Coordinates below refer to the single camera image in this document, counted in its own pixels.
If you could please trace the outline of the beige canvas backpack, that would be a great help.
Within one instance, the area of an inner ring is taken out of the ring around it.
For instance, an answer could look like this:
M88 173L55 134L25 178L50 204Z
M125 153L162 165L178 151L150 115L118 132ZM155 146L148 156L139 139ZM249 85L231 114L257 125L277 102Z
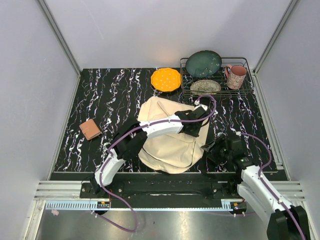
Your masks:
M152 96L141 105L137 119L159 120L177 111L186 110L194 110L194 107ZM202 158L204 150L201 147L206 144L208 131L207 124L200 129L199 137L175 133L148 138L138 157L143 164L155 171L181 174Z

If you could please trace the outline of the brown leather wallet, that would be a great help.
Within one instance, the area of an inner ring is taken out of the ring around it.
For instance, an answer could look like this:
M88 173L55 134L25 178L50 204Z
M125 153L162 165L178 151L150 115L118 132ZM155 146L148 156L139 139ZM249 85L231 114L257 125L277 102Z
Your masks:
M102 133L93 119L83 122L79 127L84 137L88 141L94 139Z

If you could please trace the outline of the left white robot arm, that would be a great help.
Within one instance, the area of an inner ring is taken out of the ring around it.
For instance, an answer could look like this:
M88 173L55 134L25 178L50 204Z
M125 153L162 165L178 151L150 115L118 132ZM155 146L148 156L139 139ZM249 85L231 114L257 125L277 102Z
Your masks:
M198 137L203 122L212 115L206 105L200 104L194 110L176 111L156 120L130 118L116 133L107 149L107 158L89 179L90 192L97 198L103 198L118 170L138 155L148 139L180 133Z

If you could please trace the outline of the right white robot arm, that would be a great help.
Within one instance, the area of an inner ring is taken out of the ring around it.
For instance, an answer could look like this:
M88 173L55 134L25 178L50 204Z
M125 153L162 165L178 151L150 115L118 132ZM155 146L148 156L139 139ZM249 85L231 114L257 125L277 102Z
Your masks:
M228 183L232 198L243 198L266 225L269 240L309 240L308 214L280 194L252 157L243 149L241 137L220 136L201 147L215 164L224 164L235 177Z

